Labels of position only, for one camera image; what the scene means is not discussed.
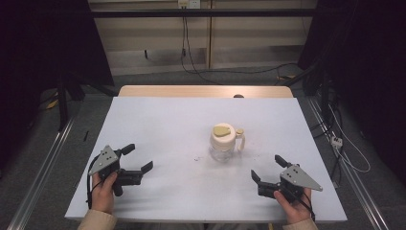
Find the white table mat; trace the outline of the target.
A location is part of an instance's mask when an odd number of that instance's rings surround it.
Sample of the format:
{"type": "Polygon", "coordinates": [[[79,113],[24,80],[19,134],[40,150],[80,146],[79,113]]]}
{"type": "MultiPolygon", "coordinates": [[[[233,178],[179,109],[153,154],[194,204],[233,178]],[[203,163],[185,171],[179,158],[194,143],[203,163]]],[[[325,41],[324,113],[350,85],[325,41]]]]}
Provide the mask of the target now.
{"type": "Polygon", "coordinates": [[[117,97],[107,113],[92,153],[105,146],[136,149],[121,159],[126,170],[146,163],[153,168],[141,185],[124,188],[116,198],[122,221],[277,222],[284,213],[274,199],[260,196],[251,174],[276,183],[280,155],[296,163],[322,186],[313,192],[318,222],[344,221],[338,195],[325,163],[294,98],[219,99],[117,97]],[[209,154],[214,125],[241,128],[245,148],[227,162],[209,154]]]}

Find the black horizontal bar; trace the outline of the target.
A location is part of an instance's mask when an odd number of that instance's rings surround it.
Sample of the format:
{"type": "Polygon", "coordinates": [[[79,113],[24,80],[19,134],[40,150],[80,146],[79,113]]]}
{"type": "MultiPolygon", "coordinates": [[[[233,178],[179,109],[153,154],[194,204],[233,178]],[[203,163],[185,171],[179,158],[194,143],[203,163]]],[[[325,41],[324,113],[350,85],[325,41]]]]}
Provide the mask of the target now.
{"type": "Polygon", "coordinates": [[[90,15],[97,18],[113,17],[302,17],[313,16],[314,9],[200,9],[200,10],[98,10],[90,15]]]}

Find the white wall socket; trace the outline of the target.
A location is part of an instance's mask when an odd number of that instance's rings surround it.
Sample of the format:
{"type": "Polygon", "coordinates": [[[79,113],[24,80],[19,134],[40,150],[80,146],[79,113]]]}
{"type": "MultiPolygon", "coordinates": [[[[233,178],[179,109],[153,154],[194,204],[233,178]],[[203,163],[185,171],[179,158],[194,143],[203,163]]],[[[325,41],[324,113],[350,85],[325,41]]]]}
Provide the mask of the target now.
{"type": "Polygon", "coordinates": [[[177,0],[179,9],[197,10],[201,8],[200,0],[177,0]]]}

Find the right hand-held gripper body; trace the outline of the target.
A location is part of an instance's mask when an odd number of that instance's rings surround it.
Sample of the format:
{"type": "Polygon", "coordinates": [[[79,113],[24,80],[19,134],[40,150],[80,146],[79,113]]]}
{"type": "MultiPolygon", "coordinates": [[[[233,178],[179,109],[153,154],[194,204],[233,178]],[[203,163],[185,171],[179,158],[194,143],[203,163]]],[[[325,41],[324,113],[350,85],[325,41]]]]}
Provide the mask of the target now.
{"type": "Polygon", "coordinates": [[[304,188],[321,192],[323,187],[310,177],[298,164],[281,163],[284,171],[280,173],[280,182],[270,183],[257,177],[258,195],[274,198],[274,192],[279,191],[285,199],[292,203],[300,200],[304,188]]]}

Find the person's right hand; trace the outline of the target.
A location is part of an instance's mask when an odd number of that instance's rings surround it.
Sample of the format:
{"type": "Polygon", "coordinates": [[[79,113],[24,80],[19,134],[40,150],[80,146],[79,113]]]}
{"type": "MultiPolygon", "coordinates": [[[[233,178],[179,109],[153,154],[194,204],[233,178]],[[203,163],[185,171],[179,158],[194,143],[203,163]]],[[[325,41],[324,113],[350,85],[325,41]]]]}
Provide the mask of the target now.
{"type": "Polygon", "coordinates": [[[279,191],[274,192],[275,199],[279,202],[281,207],[283,208],[285,215],[286,215],[286,222],[288,224],[296,223],[305,219],[311,218],[310,211],[306,208],[306,206],[310,206],[311,201],[311,190],[308,188],[304,188],[304,194],[302,196],[302,202],[295,201],[293,203],[289,203],[283,194],[279,191]]]}

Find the wooden table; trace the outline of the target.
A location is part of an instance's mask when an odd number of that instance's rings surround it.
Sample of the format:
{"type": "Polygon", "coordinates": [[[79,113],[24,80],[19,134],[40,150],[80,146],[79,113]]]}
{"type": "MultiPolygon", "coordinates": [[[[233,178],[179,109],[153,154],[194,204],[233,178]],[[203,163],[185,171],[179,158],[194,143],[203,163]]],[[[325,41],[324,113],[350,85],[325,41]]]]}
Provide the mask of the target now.
{"type": "Polygon", "coordinates": [[[120,97],[198,97],[233,98],[241,94],[244,98],[292,98],[286,86],[241,86],[241,85],[125,85],[120,97]]]}

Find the black metal stand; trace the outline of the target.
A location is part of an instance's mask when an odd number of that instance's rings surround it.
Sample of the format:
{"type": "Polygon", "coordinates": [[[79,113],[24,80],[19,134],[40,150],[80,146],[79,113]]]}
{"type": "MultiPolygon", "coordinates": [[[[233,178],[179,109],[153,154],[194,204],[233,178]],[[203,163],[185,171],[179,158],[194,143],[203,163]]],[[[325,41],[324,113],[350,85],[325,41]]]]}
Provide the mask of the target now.
{"type": "Polygon", "coordinates": [[[290,87],[301,81],[304,93],[307,96],[315,96],[318,89],[321,89],[321,113],[322,118],[327,122],[330,118],[328,108],[328,76],[325,64],[322,60],[316,60],[301,74],[288,80],[283,86],[290,87]]]}
{"type": "Polygon", "coordinates": [[[94,80],[81,76],[75,72],[63,72],[57,77],[57,101],[59,106],[59,131],[62,131],[68,124],[69,113],[66,93],[69,93],[73,101],[82,101],[85,93],[81,86],[90,85],[92,88],[102,92],[109,97],[116,97],[118,92],[106,86],[96,83],[94,80]]]}

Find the dark curtain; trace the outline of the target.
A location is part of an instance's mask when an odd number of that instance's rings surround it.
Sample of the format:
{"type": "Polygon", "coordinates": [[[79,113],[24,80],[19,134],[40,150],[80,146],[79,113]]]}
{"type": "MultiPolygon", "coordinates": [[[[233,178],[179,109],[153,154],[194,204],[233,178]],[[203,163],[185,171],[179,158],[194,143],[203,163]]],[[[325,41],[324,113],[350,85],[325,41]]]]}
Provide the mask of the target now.
{"type": "Polygon", "coordinates": [[[318,0],[298,65],[322,58],[381,160],[406,186],[406,0],[318,0]]]}
{"type": "Polygon", "coordinates": [[[43,91],[80,100],[112,86],[89,0],[0,0],[0,178],[28,135],[43,91]]]}

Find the person's left hand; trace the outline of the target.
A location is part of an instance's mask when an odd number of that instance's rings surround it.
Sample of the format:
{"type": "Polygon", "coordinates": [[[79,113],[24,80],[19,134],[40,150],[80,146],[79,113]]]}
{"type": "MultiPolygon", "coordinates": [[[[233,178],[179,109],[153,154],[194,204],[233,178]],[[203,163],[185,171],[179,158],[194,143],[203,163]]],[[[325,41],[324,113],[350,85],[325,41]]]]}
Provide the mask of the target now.
{"type": "Polygon", "coordinates": [[[117,173],[113,172],[102,181],[97,173],[92,175],[91,208],[93,210],[104,212],[109,215],[113,213],[114,196],[112,186],[116,181],[117,176],[117,173]]]}

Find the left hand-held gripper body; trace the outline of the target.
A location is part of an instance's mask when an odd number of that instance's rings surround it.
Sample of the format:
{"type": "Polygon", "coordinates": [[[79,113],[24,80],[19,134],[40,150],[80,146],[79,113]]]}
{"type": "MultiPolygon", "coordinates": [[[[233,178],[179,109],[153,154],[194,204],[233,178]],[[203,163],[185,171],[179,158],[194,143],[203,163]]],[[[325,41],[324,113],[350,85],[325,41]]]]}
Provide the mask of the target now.
{"type": "Polygon", "coordinates": [[[89,177],[97,173],[102,181],[111,173],[116,172],[118,176],[112,186],[115,196],[121,196],[124,193],[123,186],[140,185],[143,178],[141,170],[127,171],[121,167],[120,159],[122,156],[121,149],[113,150],[106,145],[101,153],[94,158],[88,170],[89,177]]]}

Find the metal floor rail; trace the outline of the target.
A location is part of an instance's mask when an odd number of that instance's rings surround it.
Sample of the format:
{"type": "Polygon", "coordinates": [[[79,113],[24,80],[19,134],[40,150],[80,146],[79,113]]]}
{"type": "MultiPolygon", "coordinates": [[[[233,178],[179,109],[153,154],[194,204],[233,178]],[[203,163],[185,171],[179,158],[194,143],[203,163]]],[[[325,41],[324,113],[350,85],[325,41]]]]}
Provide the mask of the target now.
{"type": "Polygon", "coordinates": [[[338,159],[342,174],[346,176],[349,184],[352,187],[352,190],[354,191],[357,199],[362,206],[362,209],[364,210],[370,223],[372,224],[372,228],[374,230],[390,230],[389,225],[382,216],[382,213],[380,212],[378,206],[376,205],[366,186],[362,182],[359,176],[360,171],[352,165],[343,149],[338,149],[330,143],[330,138],[332,137],[334,132],[327,132],[327,126],[323,124],[321,107],[319,106],[317,100],[308,99],[307,101],[315,118],[318,122],[321,123],[320,127],[322,131],[325,132],[326,139],[328,141],[328,144],[332,147],[334,156],[338,159]]]}
{"type": "Polygon", "coordinates": [[[35,175],[28,192],[19,204],[7,230],[25,230],[28,220],[63,149],[66,139],[71,132],[74,122],[75,118],[70,118],[63,129],[57,133],[55,141],[48,151],[39,172],[35,175]]]}

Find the clear jar with cream lid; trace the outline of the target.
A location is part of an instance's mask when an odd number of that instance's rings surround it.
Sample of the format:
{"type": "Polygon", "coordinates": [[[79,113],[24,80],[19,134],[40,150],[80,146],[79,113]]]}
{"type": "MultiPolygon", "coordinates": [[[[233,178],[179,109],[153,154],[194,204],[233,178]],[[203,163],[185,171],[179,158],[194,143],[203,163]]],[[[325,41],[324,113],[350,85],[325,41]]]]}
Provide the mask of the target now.
{"type": "Polygon", "coordinates": [[[243,128],[234,128],[227,123],[213,126],[210,135],[209,153],[219,162],[231,159],[235,150],[242,152],[245,148],[245,132],[243,128]]]}

